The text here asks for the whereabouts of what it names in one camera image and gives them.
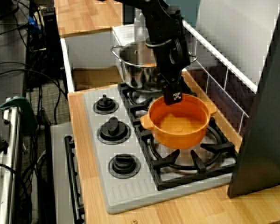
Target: wooden countertop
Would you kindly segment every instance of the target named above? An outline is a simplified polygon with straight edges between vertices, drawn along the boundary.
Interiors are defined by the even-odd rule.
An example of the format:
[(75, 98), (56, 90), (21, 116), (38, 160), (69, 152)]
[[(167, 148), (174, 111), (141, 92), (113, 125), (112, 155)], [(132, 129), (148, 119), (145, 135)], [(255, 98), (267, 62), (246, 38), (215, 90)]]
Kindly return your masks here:
[(55, 9), (61, 38), (122, 25), (122, 4), (114, 0), (55, 0)]
[[(183, 75), (198, 97), (208, 99), (188, 73)], [(108, 214), (84, 112), (84, 92), (70, 93), (69, 107), (87, 223), (131, 224), (137, 220), (138, 224), (280, 224), (280, 186), (230, 199), (225, 185), (117, 215)], [(220, 112), (215, 119), (238, 150), (240, 136)]]

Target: black knob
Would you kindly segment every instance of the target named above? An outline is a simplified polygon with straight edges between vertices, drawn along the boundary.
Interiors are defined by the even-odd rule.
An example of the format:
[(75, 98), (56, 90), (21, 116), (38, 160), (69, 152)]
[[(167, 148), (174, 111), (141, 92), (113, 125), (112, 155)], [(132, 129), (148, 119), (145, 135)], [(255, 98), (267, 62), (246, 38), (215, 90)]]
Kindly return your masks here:
[(115, 103), (113, 99), (108, 98), (105, 94), (103, 95), (103, 98), (101, 98), (97, 102), (97, 109), (101, 111), (110, 111), (114, 109)]
[(128, 154), (116, 155), (113, 161), (113, 170), (118, 174), (130, 174), (136, 169), (135, 159)]
[(119, 131), (118, 119), (113, 117), (107, 123), (107, 131), (110, 135), (116, 135)]
[(119, 121), (116, 117), (112, 117), (101, 126), (99, 135), (107, 141), (118, 141), (125, 138), (128, 132), (129, 128), (126, 124)]

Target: white wall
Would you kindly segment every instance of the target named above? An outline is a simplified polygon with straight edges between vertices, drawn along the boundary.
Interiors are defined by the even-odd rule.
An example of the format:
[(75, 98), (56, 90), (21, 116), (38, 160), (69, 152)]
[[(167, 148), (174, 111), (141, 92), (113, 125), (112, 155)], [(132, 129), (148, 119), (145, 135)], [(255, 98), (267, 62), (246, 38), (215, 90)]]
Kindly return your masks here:
[(258, 83), (280, 0), (201, 0), (196, 30)]

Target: oven handle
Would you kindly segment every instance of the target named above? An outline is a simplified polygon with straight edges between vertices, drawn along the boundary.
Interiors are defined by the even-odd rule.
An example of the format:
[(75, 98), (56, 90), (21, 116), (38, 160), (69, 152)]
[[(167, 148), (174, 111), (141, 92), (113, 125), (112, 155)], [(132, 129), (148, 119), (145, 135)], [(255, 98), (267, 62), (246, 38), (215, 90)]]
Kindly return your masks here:
[(67, 159), (67, 168), (69, 172), (69, 179), (70, 179), (70, 194), (71, 194), (71, 203), (73, 207), (73, 213), (74, 213), (74, 221), (75, 224), (82, 224), (84, 223), (84, 220), (82, 219), (82, 215), (84, 214), (84, 206), (80, 205), (79, 203), (79, 197), (80, 194), (78, 193), (78, 187), (77, 187), (77, 180), (76, 180), (76, 171), (74, 166), (74, 160), (73, 157), (75, 156), (73, 154), (72, 148), (74, 148), (74, 145), (71, 144), (71, 136), (66, 136), (64, 138), (65, 141), (65, 149), (66, 149), (66, 159)]

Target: dark tile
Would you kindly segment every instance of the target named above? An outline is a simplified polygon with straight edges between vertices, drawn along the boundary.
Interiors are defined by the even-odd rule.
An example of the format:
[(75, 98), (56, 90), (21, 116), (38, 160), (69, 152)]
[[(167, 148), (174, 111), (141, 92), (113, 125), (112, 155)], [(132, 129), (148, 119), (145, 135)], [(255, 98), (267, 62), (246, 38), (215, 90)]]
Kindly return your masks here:
[(186, 40), (188, 43), (189, 52), (194, 54), (195, 46), (196, 46), (196, 37), (194, 37), (186, 28), (185, 28), (184, 32), (185, 32)]
[(246, 130), (247, 125), (248, 125), (248, 120), (249, 120), (249, 118), (246, 115), (244, 115), (241, 130), (239, 132), (240, 136), (242, 136), (242, 137), (245, 134), (245, 130)]
[(205, 68), (216, 67), (218, 64), (218, 59), (199, 41), (197, 41), (196, 56), (199, 63)]
[(222, 87), (224, 87), (227, 67), (222, 62), (218, 60), (215, 66), (208, 67), (206, 70)]
[(239, 107), (228, 97), (228, 95), (222, 90), (212, 78), (209, 78), (209, 84), (207, 89), (207, 95), (219, 108), (222, 114), (226, 117), (233, 128), (238, 131), (242, 111)]
[(205, 92), (208, 74), (203, 69), (191, 70), (190, 74), (201, 87), (201, 89)]
[(230, 71), (226, 82), (226, 92), (249, 114), (255, 94)]

